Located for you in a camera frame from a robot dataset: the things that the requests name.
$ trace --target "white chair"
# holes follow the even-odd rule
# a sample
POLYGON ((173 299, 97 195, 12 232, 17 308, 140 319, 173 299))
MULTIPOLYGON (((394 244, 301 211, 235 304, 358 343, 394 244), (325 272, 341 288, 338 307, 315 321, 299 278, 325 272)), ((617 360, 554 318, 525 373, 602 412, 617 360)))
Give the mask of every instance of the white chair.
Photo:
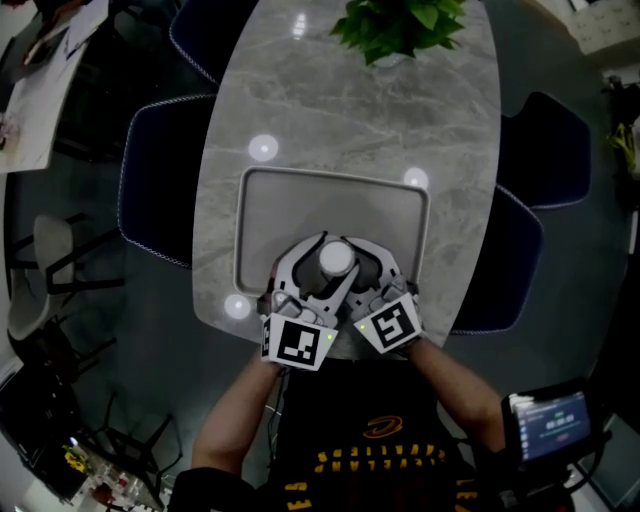
POLYGON ((8 266, 11 269, 11 304, 8 330, 15 341, 22 341, 41 329, 51 318, 60 313, 65 304, 79 291, 122 286, 124 279, 104 281, 80 281, 76 277, 76 260, 100 245, 119 236, 113 229, 90 242, 75 248, 72 224, 84 220, 78 214, 67 220, 49 215, 36 218, 33 236, 17 242, 12 248, 8 266), (15 255, 33 244, 35 262, 20 261, 15 255), (26 270, 37 269, 46 283, 44 304, 31 292, 26 270))

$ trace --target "green leaves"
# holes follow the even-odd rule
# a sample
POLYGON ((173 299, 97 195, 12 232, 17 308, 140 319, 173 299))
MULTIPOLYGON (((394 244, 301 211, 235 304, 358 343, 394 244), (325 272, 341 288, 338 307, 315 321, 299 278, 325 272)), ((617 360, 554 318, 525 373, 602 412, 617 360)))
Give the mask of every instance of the green leaves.
POLYGON ((451 16, 464 16, 464 9, 457 0, 438 0, 436 5, 439 10, 451 16))
POLYGON ((351 0, 346 10, 331 34, 358 47, 367 65, 394 53, 415 57, 416 48, 454 49, 449 36, 464 28, 454 19, 464 15, 458 0, 351 0))
POLYGON ((420 2, 412 2, 409 7, 411 14, 413 14, 418 21, 422 23, 429 30, 433 30, 438 21, 438 9, 431 4, 423 5, 420 2))

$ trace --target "display screen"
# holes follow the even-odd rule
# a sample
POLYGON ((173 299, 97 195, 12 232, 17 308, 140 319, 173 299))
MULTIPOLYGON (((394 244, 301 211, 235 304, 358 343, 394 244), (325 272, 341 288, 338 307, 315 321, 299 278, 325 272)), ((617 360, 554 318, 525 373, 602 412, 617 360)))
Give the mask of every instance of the display screen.
POLYGON ((512 407, 518 419, 523 462, 562 450, 591 434, 583 392, 548 401, 517 397, 512 407))

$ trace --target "small monitor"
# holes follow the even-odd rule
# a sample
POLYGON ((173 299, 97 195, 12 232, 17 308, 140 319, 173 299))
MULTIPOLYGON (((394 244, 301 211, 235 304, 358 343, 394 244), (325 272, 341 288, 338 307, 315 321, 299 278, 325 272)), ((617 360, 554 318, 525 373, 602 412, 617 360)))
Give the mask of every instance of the small monitor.
POLYGON ((514 404, 514 409, 523 461, 550 455, 591 435, 591 420, 582 391, 555 400, 523 400, 514 404))
POLYGON ((510 395, 503 402, 503 414, 507 450, 524 466, 571 458, 597 435, 578 383, 510 395))

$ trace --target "navy blue chair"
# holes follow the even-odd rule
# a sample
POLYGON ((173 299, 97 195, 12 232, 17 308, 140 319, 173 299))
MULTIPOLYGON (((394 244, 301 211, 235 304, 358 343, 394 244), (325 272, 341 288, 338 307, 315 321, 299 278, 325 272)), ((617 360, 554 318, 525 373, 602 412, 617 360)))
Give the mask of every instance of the navy blue chair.
POLYGON ((571 110, 532 93, 514 117, 502 116, 498 183, 532 209, 582 201, 591 184, 591 135, 571 110))
POLYGON ((533 282, 542 241, 538 218, 498 185, 480 258, 452 334, 492 334, 516 324, 533 282))
POLYGON ((122 162, 122 236, 186 268, 191 268, 196 190, 214 103, 210 94, 142 108, 131 121, 122 162))
POLYGON ((257 0, 188 0, 173 20, 169 37, 178 52, 219 87, 257 3, 257 0))

